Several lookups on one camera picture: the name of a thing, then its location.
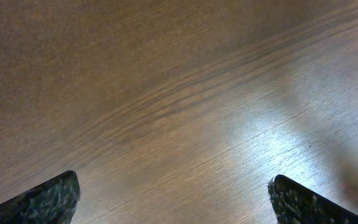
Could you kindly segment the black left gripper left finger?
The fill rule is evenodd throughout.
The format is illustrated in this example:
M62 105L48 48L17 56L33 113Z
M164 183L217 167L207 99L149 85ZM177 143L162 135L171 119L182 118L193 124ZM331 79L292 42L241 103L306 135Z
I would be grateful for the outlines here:
M70 224L80 201L75 171L65 171L0 204L0 224Z

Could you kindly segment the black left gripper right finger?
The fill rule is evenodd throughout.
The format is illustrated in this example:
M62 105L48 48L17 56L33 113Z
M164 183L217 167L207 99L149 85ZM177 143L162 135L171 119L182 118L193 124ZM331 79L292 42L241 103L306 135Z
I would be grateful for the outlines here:
M277 175L267 189L278 224L358 224L358 215L285 175Z

